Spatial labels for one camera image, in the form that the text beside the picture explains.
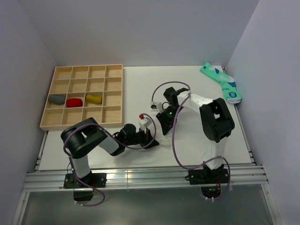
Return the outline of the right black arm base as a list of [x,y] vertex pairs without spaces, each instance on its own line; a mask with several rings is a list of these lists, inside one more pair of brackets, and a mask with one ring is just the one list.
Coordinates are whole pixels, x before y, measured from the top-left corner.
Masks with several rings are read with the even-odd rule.
[[188,175],[185,176],[185,180],[190,185],[209,185],[201,187],[201,193],[211,200],[221,196],[222,184],[227,184],[226,188],[229,188],[230,178],[230,172],[224,168],[224,165],[214,170],[207,166],[199,170],[189,170]]

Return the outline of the yellow sock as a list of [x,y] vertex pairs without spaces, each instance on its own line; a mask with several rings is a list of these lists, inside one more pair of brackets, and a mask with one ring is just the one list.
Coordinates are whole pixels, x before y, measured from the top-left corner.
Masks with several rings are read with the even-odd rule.
[[90,104],[100,105],[100,104],[102,104],[102,96],[95,96],[92,94],[87,94],[86,102],[90,103]]

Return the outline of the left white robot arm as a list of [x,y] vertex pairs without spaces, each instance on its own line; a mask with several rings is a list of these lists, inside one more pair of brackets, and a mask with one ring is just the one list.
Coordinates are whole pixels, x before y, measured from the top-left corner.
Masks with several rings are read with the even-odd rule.
[[149,149],[159,145],[155,140],[156,131],[147,127],[136,130],[135,125],[126,124],[113,135],[104,131],[93,117],[83,120],[66,128],[60,135],[63,147],[71,160],[75,172],[75,183],[86,187],[91,183],[91,169],[88,154],[97,146],[111,156],[124,152],[125,148],[140,145],[142,149]]

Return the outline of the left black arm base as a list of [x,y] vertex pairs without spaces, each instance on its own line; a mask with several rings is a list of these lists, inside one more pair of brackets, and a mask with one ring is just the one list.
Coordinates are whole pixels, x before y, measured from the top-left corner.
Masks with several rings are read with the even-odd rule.
[[[106,173],[90,173],[81,179],[82,182],[92,186],[93,188],[104,188],[106,185]],[[73,198],[75,201],[87,202],[94,196],[94,190],[75,191],[75,189],[87,188],[72,173],[65,176],[63,184],[64,189],[73,189]]]

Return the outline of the white sock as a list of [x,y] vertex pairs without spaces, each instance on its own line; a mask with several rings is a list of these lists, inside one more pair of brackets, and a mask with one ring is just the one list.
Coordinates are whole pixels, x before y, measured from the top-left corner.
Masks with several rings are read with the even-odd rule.
[[163,135],[161,131],[157,131],[155,140],[163,146],[172,146],[172,134],[169,132],[166,135]]

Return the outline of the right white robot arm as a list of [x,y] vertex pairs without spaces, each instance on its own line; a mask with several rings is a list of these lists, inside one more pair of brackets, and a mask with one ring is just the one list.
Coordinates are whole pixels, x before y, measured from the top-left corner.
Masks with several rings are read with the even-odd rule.
[[[211,99],[191,93],[187,88],[175,90],[170,87],[165,90],[164,97],[169,106],[162,111],[158,111],[158,119],[162,134],[172,132],[172,150],[178,165],[186,170],[194,170],[201,166],[206,166],[203,171],[205,181],[212,183],[219,177],[218,169],[228,161],[224,158],[227,138],[235,128],[233,118],[222,98]],[[175,150],[175,125],[179,112],[183,109],[190,109],[200,115],[202,129],[205,136],[211,141],[211,148],[208,151],[208,159],[200,165],[194,167],[184,166],[178,159]]]

